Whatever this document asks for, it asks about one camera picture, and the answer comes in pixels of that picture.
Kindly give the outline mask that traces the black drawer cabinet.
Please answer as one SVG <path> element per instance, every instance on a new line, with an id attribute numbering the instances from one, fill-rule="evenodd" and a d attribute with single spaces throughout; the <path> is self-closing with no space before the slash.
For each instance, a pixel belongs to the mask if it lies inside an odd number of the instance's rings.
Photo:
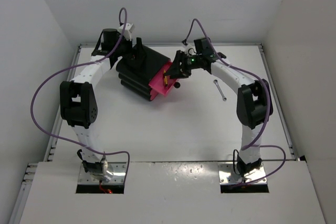
<path id="1" fill-rule="evenodd" d="M 116 66 L 121 84 L 149 101 L 151 88 L 150 80 L 168 62 L 170 58 L 143 45 L 146 58 L 141 68 L 132 68 L 128 64 L 130 56 L 123 57 Z"/>

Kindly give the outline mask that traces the yellow black utility knife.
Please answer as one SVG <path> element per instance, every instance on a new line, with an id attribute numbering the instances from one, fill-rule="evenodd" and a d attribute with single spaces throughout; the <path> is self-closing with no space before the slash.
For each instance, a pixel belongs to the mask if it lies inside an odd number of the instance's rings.
<path id="1" fill-rule="evenodd" d="M 167 75 L 166 75 L 166 70 L 164 69 L 164 74 L 163 74 L 163 80 L 164 80 L 164 85 L 165 87 L 168 86 L 168 78 L 167 78 Z"/>

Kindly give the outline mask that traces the pink drawer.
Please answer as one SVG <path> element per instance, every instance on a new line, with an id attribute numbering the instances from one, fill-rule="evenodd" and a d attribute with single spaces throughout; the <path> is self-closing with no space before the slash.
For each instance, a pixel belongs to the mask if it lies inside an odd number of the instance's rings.
<path id="1" fill-rule="evenodd" d="M 170 93 L 170 91 L 174 88 L 175 83 L 178 81 L 178 79 L 171 79 L 169 76 L 164 75 L 171 65 L 172 62 L 168 61 L 150 80 L 149 87 L 151 88 L 150 91 L 151 101 L 158 94 L 166 97 Z"/>
<path id="2" fill-rule="evenodd" d="M 151 94 L 150 98 L 149 98 L 149 101 L 153 101 L 159 94 L 158 93 L 154 93 L 154 94 Z"/>
<path id="3" fill-rule="evenodd" d="M 154 94 L 154 93 L 158 93 L 158 94 L 160 94 L 159 92 L 157 92 L 156 90 L 154 90 L 154 89 L 151 89 L 151 91 L 150 91 L 150 96 L 151 96 L 151 94 Z"/>

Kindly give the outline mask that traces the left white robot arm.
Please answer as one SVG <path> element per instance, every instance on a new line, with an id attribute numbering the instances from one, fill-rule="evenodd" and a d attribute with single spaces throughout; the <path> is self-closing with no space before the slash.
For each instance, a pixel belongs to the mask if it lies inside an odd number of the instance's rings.
<path id="1" fill-rule="evenodd" d="M 135 54 L 132 46 L 134 25 L 125 23 L 117 29 L 104 29 L 91 53 L 90 61 L 70 81 L 60 85 L 60 113 L 75 132 L 81 150 L 78 156 L 86 173 L 100 183 L 113 178 L 107 153 L 100 147 L 100 137 L 94 122 L 98 116 L 95 87 L 118 58 Z"/>

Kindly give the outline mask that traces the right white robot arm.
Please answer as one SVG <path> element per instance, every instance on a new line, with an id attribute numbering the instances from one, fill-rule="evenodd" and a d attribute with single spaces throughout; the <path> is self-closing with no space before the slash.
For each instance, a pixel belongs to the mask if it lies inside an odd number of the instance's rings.
<path id="1" fill-rule="evenodd" d="M 218 53 L 209 38 L 194 41 L 195 54 L 189 49 L 176 52 L 164 73 L 170 79 L 188 78 L 192 70 L 203 69 L 222 80 L 237 96 L 237 117 L 242 124 L 242 144 L 233 171 L 244 177 L 261 166 L 261 136 L 273 112 L 268 82 L 253 73 L 234 67 Z"/>

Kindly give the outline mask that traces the silver wrench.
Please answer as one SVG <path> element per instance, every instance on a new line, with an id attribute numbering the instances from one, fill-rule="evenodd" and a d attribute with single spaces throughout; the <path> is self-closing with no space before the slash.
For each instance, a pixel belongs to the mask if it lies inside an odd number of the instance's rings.
<path id="1" fill-rule="evenodd" d="M 222 91 L 222 89 L 221 89 L 221 87 L 220 87 L 220 85 L 219 85 L 219 83 L 218 83 L 218 80 L 214 80 L 213 81 L 213 83 L 216 85 L 216 87 L 217 87 L 217 89 L 218 89 L 218 91 L 219 91 L 219 93 L 220 93 L 220 95 L 221 95 L 221 97 L 222 97 L 222 100 L 223 101 L 227 101 L 227 98 L 225 97 L 225 95 L 224 95 L 224 93 L 223 93 L 223 91 Z"/>

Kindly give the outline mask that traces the white front cover panel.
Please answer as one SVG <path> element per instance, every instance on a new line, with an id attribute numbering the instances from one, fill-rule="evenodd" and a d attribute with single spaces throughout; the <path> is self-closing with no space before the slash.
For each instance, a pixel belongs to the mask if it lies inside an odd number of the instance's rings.
<path id="1" fill-rule="evenodd" d="M 76 193 L 79 163 L 40 163 L 21 223 L 324 223 L 304 162 L 288 162 L 267 193 L 221 193 L 218 166 L 132 163 L 122 194 Z"/>

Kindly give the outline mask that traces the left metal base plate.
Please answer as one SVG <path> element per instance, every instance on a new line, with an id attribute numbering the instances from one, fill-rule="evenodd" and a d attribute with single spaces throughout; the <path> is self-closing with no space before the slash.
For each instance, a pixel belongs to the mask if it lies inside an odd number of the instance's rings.
<path id="1" fill-rule="evenodd" d="M 78 185 L 122 185 L 125 181 L 127 163 L 108 163 L 103 174 L 85 172 L 81 165 L 78 175 Z"/>

